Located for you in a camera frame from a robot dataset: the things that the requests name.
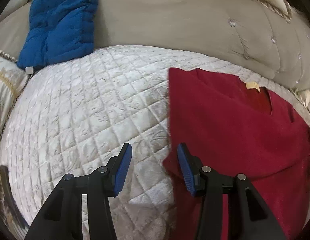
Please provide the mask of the white quilted bedspread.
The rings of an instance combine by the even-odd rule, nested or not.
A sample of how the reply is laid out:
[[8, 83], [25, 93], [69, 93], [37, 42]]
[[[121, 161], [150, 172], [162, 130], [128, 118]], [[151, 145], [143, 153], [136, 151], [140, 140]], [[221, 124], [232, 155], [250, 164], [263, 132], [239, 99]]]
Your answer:
[[310, 109], [283, 86], [241, 66], [190, 51], [113, 46], [43, 68], [17, 99], [0, 143], [12, 199], [30, 226], [63, 175], [105, 165], [125, 142], [133, 160], [110, 200], [119, 239], [167, 239], [175, 223], [172, 183], [162, 165], [170, 150], [168, 70], [201, 68], [255, 81], [290, 102], [310, 124]]

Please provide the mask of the blue quilted cushion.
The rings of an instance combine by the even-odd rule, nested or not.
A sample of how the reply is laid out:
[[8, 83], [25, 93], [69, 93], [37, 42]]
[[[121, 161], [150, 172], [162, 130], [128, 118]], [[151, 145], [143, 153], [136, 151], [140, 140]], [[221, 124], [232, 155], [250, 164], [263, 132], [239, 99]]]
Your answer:
[[98, 0], [33, 0], [17, 66], [39, 70], [91, 54], [97, 6]]

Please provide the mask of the beige tufted headboard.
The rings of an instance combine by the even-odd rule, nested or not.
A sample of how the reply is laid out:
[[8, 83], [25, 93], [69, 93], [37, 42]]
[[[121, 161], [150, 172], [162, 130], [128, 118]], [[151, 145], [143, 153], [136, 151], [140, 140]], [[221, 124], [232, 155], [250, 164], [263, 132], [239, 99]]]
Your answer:
[[[0, 50], [18, 59], [33, 0], [0, 1]], [[286, 20], [257, 0], [98, 0], [94, 49], [145, 45], [238, 64], [287, 88], [310, 89], [310, 0]]]

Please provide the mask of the red knit sweater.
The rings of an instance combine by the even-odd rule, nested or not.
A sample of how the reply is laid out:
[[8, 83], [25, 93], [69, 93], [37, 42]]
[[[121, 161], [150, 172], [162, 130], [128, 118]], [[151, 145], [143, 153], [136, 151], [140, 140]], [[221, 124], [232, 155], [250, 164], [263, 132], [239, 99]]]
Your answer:
[[238, 76], [202, 69], [169, 70], [171, 152], [163, 162], [177, 207], [171, 239], [193, 239], [201, 205], [186, 189], [177, 159], [190, 153], [218, 173], [243, 173], [288, 239], [302, 231], [310, 203], [310, 126], [267, 88], [248, 89]]

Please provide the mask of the cream crumpled cloth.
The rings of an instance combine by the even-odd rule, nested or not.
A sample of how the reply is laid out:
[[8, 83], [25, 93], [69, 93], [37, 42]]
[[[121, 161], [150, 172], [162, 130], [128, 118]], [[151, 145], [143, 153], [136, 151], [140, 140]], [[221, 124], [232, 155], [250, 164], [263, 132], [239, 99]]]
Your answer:
[[303, 91], [295, 91], [295, 95], [298, 100], [302, 103], [302, 105], [310, 110], [310, 89], [306, 89]]

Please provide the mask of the cream floral side pillow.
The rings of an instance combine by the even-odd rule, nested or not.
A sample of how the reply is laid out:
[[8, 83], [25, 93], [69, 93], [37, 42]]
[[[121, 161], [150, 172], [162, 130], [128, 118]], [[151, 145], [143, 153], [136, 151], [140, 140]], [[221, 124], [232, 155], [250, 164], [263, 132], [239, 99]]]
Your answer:
[[14, 57], [0, 50], [0, 136], [16, 99], [28, 81]]

